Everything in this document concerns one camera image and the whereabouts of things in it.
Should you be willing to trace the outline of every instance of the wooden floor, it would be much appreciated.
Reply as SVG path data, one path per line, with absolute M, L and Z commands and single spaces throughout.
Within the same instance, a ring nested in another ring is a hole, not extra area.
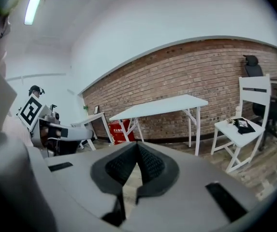
M 227 139 L 221 137 L 217 140 L 217 145 L 225 143 Z M 246 159 L 254 148 L 254 143 L 249 144 L 240 151 L 239 159 Z M 96 149 L 103 149 L 111 144 L 101 140 L 94 141 Z M 199 156 L 210 161 L 216 167 L 225 171 L 231 157 L 226 150 L 220 150 L 210 155 L 212 139 L 200 142 Z M 187 143 L 163 144 L 182 152 L 194 155 L 195 142 L 189 148 Z M 81 151 L 91 150 L 88 145 Z M 229 173 L 230 176 L 243 183 L 246 187 L 253 190 L 259 200 L 264 199 L 277 187 L 277 140 L 271 136 L 267 137 L 265 149 L 256 154 L 251 163 Z M 123 188 L 125 208 L 127 216 L 135 207 L 136 190 L 142 185 L 141 173 L 138 165 L 134 168 L 131 176 Z

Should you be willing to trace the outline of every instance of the fire extinguisher box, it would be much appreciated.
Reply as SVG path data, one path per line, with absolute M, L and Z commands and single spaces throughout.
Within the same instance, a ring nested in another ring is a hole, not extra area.
M 128 131 L 129 123 L 130 123 L 129 119 L 123 120 L 123 125 L 126 131 Z M 111 122 L 108 124 L 108 126 L 109 126 L 110 134 L 113 136 L 115 145 L 126 142 L 126 139 L 122 132 L 122 128 L 118 121 Z M 129 133 L 128 138 L 131 142 L 135 142 L 133 131 Z

